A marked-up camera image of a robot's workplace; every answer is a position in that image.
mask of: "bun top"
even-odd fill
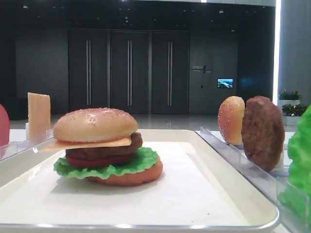
[[[130,136],[138,129],[127,112],[89,108],[67,113],[54,125],[54,138],[67,142],[108,142]]]

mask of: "white planter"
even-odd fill
[[[296,126],[300,116],[283,116],[283,123],[287,126]]]
[[[280,108],[281,112],[282,111],[282,107],[285,104],[291,104],[293,106],[300,104],[300,100],[277,100],[277,106]]]

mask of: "white tray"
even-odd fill
[[[140,132],[164,170],[138,187],[59,177],[64,151],[38,152],[51,141],[0,162],[0,232],[270,233],[279,224],[277,207],[197,133]]]

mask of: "potted plant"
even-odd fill
[[[300,117],[304,114],[307,110],[307,106],[298,104],[298,105],[291,105],[285,104],[282,107],[282,111],[284,113],[283,122],[284,125],[287,126],[295,126],[299,121]]]
[[[282,110],[282,106],[286,104],[291,104],[296,106],[300,104],[301,95],[297,90],[293,90],[292,92],[288,92],[285,89],[278,94],[277,105]]]

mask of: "tomato slice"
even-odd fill
[[[135,153],[131,153],[125,155],[113,155],[95,160],[83,160],[83,159],[76,159],[70,156],[70,154],[66,154],[66,160],[68,161],[68,163],[77,168],[98,168],[109,165],[124,164],[132,160],[134,158],[134,155]]]

